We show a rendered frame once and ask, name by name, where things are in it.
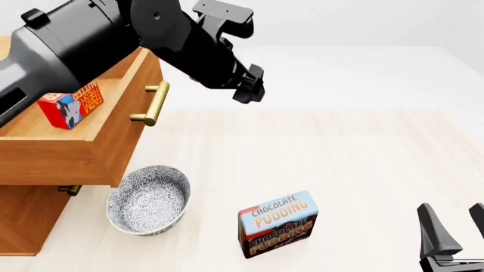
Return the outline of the wooden cabinet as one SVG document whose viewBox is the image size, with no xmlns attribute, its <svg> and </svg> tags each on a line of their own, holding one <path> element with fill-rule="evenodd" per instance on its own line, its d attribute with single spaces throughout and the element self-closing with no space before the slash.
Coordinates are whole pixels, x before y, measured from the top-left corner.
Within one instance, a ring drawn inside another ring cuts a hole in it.
<svg viewBox="0 0 484 272">
<path fill-rule="evenodd" d="M 57 187 L 74 185 L 90 164 L 84 141 L 49 139 L 38 104 L 0 128 L 0 256 L 39 253 L 70 198 Z"/>
</svg>

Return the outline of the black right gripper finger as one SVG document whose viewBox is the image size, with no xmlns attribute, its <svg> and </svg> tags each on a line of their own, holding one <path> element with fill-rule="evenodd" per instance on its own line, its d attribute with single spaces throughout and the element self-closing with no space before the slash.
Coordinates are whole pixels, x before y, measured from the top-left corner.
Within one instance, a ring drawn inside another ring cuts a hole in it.
<svg viewBox="0 0 484 272">
<path fill-rule="evenodd" d="M 484 204 L 476 203 L 469 208 L 470 217 L 484 239 Z"/>
<path fill-rule="evenodd" d="M 417 208 L 420 224 L 420 259 L 436 255 L 452 256 L 463 250 L 454 237 L 446 230 L 429 203 Z"/>
</svg>

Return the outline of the red butter box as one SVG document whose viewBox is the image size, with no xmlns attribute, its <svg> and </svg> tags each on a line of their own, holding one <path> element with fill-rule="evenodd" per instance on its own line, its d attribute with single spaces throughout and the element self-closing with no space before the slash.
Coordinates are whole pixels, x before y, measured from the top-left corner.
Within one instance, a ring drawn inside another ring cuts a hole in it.
<svg viewBox="0 0 484 272">
<path fill-rule="evenodd" d="M 96 81 L 92 81 L 72 94 L 47 93 L 37 100 L 41 111 L 55 128 L 70 130 L 104 99 Z"/>
</svg>

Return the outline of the wooden drawer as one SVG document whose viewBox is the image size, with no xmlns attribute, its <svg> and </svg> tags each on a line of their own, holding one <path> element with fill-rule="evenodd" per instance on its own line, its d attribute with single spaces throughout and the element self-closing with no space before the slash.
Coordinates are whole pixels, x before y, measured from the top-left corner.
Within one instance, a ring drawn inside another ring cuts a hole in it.
<svg viewBox="0 0 484 272">
<path fill-rule="evenodd" d="M 0 185 L 117 187 L 145 128 L 146 113 L 163 80 L 158 58 L 139 48 L 96 79 L 104 102 L 74 128 L 51 126 L 37 104 L 0 128 Z"/>
</svg>

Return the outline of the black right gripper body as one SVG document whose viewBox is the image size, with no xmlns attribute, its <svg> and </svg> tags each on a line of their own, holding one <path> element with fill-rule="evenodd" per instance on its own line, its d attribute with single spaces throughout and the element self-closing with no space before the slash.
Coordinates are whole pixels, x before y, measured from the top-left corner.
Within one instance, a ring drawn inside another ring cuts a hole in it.
<svg viewBox="0 0 484 272">
<path fill-rule="evenodd" d="M 484 272 L 484 259 L 455 259 L 453 255 L 421 255 L 423 272 Z"/>
</svg>

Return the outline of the chocolate pudding box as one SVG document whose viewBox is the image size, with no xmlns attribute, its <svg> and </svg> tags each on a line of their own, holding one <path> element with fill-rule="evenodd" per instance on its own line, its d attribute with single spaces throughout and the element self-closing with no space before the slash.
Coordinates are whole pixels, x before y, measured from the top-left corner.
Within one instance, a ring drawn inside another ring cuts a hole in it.
<svg viewBox="0 0 484 272">
<path fill-rule="evenodd" d="M 310 237 L 318 213 L 307 190 L 240 210 L 238 241 L 244 257 L 254 258 Z"/>
</svg>

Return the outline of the patterned grey bowl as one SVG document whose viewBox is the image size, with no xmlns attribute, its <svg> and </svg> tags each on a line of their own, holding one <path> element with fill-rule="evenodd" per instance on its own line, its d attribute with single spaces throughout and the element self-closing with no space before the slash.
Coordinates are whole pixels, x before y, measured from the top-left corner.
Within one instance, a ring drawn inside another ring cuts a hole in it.
<svg viewBox="0 0 484 272">
<path fill-rule="evenodd" d="M 123 233 L 160 235 L 182 219 L 190 196 L 191 185 L 180 170 L 150 165 L 129 173 L 111 190 L 107 219 Z"/>
</svg>

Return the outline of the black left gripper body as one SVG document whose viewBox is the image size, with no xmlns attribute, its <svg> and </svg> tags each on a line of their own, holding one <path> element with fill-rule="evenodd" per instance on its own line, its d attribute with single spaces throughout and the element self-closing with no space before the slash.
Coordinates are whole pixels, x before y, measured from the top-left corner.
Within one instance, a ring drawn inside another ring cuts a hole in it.
<svg viewBox="0 0 484 272">
<path fill-rule="evenodd" d="M 233 99 L 242 104 L 262 101 L 265 95 L 263 75 L 262 67 L 255 64 L 250 65 L 250 68 L 238 77 L 238 85 Z"/>
</svg>

